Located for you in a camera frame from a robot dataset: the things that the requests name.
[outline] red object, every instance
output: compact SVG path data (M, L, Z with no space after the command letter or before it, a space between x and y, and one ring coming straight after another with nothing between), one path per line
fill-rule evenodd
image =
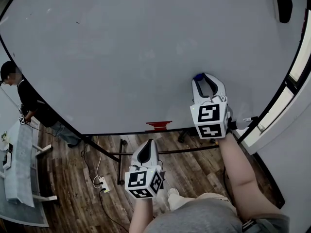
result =
M172 121L166 121L166 122L146 122L146 124L149 124L153 126L155 129L154 130L146 130L147 132L149 131L163 131L167 130L166 125L171 123Z

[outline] dark hair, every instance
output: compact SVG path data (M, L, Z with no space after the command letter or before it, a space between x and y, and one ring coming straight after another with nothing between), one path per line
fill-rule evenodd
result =
M16 65L12 61L5 62L1 67L1 80L5 80L10 73L16 73Z

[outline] white table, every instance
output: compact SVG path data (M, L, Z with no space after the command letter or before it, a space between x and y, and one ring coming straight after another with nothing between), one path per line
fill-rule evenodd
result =
M41 197L32 194L30 168L32 148L41 154L49 149L33 145L33 129L28 125L20 125L16 122L7 133L9 142L13 145L11 167L4 171L4 189L7 200L19 200L28 206L34 207L34 199L40 201L56 200L57 196Z

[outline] gray shirt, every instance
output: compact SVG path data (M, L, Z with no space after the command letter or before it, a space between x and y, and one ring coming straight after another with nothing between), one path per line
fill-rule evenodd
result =
M261 215L243 227L227 201L203 199L188 202L153 220L145 233L288 233L289 218Z

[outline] table leg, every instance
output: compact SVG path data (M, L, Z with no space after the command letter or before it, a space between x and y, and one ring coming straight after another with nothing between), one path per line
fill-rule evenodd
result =
M51 149L53 149L53 147L52 147L52 145L51 144L49 144L49 145L47 145L45 148L41 148L41 147L39 147L39 146L37 146L37 145L33 145L33 148L35 148L38 152L35 154L36 156L38 156L39 154L42 154L42 153L44 153L44 152L46 152L46 151L48 151L48 150L51 150Z
M38 200L38 201L41 201L41 202L57 200L57 196L42 197L42 196L38 196L38 195L34 195L34 194L33 194L33 198Z

